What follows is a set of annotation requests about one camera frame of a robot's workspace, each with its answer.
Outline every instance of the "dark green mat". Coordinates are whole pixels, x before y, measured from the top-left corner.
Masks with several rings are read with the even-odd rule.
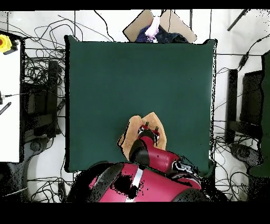
[[[130,117],[154,111],[164,126],[167,150],[208,173],[215,40],[79,42],[65,36],[65,41],[66,171],[125,161],[117,140]]]

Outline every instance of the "pink object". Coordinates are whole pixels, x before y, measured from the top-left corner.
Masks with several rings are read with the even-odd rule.
[[[159,32],[158,30],[159,24],[160,24],[160,17],[155,16],[151,26],[145,32],[145,35],[148,36],[150,40],[156,39],[155,36]]]

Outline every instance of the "yellow object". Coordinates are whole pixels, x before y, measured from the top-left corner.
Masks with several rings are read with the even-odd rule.
[[[8,36],[0,34],[0,52],[9,51],[12,47],[11,41]]]

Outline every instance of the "dark cloth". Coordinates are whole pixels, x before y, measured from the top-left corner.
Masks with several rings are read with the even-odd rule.
[[[148,28],[150,27],[151,25],[149,26],[146,26],[145,28],[142,28],[139,32],[139,35],[137,36],[137,39],[136,39],[136,42],[137,43],[152,43],[153,41],[151,41],[146,35],[145,35],[145,32],[146,30],[148,30]]]
[[[158,43],[188,43],[187,39],[180,33],[167,33],[161,28],[155,37]]]

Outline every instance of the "cardboard box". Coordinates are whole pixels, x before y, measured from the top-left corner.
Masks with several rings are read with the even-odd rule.
[[[142,28],[151,25],[151,10],[143,10],[124,30],[123,34],[130,42],[135,42]],[[195,33],[172,10],[166,10],[160,17],[160,26],[169,33],[180,33],[189,43],[196,41]]]

